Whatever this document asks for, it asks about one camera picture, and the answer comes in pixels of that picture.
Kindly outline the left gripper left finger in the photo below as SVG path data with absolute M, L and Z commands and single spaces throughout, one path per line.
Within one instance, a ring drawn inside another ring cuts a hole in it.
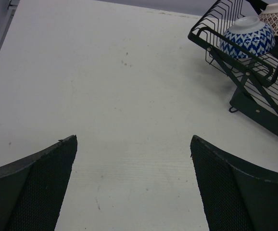
M 55 230 L 77 153 L 77 137 L 0 167 L 0 231 Z

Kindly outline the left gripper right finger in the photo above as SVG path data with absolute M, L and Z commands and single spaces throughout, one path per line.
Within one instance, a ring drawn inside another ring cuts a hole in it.
M 278 173 L 227 153 L 197 135 L 191 158 L 211 231 L 278 231 Z

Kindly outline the blue white patterned bowl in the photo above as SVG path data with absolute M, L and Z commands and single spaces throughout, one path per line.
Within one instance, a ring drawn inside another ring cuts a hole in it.
M 223 36 L 234 45 L 220 40 L 220 50 L 235 59 L 249 58 L 241 48 L 255 56 L 261 56 L 269 53 L 276 44 L 273 29 L 256 16 L 236 20 Z

